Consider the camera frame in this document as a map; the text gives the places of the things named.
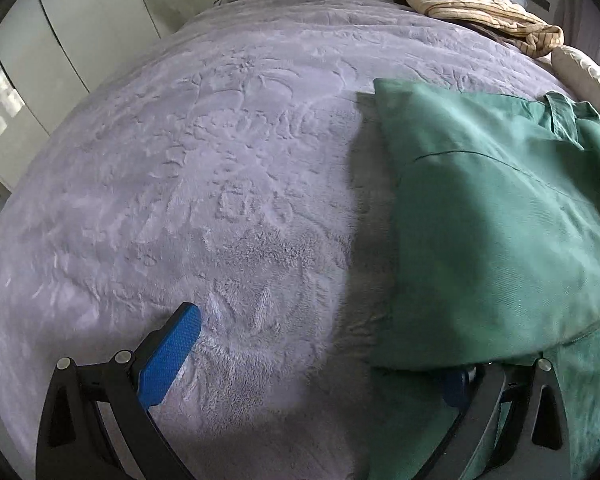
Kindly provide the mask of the green garment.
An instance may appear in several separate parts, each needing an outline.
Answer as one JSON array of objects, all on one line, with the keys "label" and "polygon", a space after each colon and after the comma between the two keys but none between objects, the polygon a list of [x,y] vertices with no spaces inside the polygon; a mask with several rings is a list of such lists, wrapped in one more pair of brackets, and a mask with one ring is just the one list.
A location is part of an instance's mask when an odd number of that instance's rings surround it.
[{"label": "green garment", "polygon": [[587,477],[600,464],[600,114],[557,92],[374,87],[396,185],[396,287],[372,354],[386,408],[370,476],[424,466],[458,414],[444,375],[545,358],[570,477]]}]

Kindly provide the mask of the grey embossed plush bedspread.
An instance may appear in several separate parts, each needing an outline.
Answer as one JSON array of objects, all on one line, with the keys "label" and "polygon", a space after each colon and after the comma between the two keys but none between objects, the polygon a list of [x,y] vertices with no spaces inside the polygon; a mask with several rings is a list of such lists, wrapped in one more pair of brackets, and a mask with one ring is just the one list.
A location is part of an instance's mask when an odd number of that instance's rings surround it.
[{"label": "grey embossed plush bedspread", "polygon": [[223,0],[83,100],[0,215],[0,417],[33,474],[50,375],[202,332],[151,412],[201,479],[359,479],[393,286],[377,78],[535,99],[543,65],[392,0]]}]

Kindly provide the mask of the cream pleated pillow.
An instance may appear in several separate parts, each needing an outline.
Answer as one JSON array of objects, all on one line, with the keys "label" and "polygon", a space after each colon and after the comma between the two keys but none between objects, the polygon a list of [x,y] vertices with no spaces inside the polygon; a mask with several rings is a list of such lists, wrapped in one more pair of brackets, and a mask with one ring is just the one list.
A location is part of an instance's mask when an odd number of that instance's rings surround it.
[{"label": "cream pleated pillow", "polygon": [[560,46],[550,54],[550,64],[565,86],[600,113],[600,66],[592,58],[574,47]]}]

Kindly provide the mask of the white wardrobe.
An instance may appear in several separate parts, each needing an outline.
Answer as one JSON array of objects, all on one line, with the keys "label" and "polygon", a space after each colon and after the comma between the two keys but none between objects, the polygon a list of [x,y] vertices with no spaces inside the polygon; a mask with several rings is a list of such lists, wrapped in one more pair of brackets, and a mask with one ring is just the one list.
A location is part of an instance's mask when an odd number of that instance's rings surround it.
[{"label": "white wardrobe", "polygon": [[218,0],[0,0],[0,183],[12,191],[67,115]]}]

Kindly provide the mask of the beige patterned blanket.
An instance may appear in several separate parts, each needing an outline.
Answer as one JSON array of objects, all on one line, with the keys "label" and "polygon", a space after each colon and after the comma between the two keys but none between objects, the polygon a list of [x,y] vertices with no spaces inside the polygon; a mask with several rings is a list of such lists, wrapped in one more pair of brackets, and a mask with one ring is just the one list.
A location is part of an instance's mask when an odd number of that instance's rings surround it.
[{"label": "beige patterned blanket", "polygon": [[500,44],[512,44],[530,58],[542,58],[564,44],[557,25],[524,10],[512,0],[404,0],[414,11],[461,24]]}]

